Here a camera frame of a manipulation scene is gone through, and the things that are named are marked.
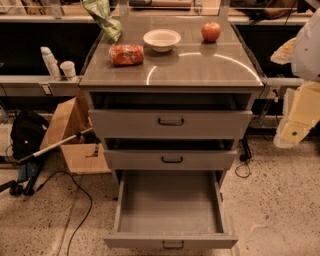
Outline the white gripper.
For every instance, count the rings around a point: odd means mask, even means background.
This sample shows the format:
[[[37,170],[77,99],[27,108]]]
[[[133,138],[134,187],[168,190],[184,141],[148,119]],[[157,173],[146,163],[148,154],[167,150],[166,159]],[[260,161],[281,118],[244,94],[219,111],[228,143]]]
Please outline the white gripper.
[[[291,62],[296,38],[280,46],[270,57],[273,63]],[[280,120],[273,144],[279,148],[297,146],[320,121],[320,83],[305,82],[297,90],[288,89],[284,96],[283,118]]]

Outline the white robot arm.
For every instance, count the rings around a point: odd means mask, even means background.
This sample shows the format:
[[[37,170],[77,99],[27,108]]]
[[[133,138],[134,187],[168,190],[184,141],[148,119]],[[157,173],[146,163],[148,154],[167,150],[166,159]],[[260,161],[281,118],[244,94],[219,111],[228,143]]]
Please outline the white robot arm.
[[[273,139],[279,148],[298,145],[320,121],[320,9],[317,9],[295,38],[271,56],[277,64],[291,64],[293,75],[304,80],[284,96],[283,118]]]

